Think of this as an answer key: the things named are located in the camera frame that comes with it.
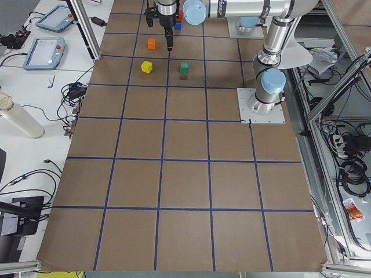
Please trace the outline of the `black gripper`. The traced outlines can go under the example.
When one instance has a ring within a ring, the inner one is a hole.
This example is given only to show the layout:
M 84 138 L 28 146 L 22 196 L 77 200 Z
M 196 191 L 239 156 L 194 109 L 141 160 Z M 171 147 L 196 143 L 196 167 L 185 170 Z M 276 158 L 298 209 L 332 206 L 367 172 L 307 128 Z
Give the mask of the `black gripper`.
M 158 15 L 159 23 L 165 29 L 165 38 L 167 49 L 169 52 L 173 50 L 174 42 L 173 42 L 173 27 L 176 25 L 177 14 L 171 15 Z

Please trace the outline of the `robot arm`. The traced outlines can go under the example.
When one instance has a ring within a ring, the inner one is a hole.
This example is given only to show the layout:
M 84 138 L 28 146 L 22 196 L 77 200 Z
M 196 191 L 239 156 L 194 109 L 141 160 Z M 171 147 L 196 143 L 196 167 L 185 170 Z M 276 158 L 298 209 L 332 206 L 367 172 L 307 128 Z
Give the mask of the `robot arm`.
M 185 19 L 188 24 L 200 25 L 206 19 L 229 19 L 230 31 L 251 38 L 259 30 L 260 20 L 271 19 L 262 49 L 253 59 L 257 89 L 248 107 L 256 115 L 268 115 L 278 105 L 276 101 L 285 87 L 286 77 L 281 71 L 281 55 L 287 45 L 294 43 L 294 32 L 301 17 L 310 12 L 316 1 L 155 1 L 147 4 L 146 22 L 153 26 L 158 19 L 165 32 L 168 50 L 173 49 L 173 27 Z

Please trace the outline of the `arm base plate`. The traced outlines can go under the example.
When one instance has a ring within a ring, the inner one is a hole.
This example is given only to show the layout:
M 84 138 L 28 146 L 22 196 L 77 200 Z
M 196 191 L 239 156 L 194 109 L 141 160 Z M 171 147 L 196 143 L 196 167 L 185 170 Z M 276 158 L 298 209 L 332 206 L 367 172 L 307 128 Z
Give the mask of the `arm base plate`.
M 279 95 L 271 104 L 262 104 L 255 98 L 255 88 L 237 88 L 241 123 L 283 125 L 286 123 Z
M 228 32 L 230 38 L 263 39 L 263 24 L 260 18 L 228 17 Z

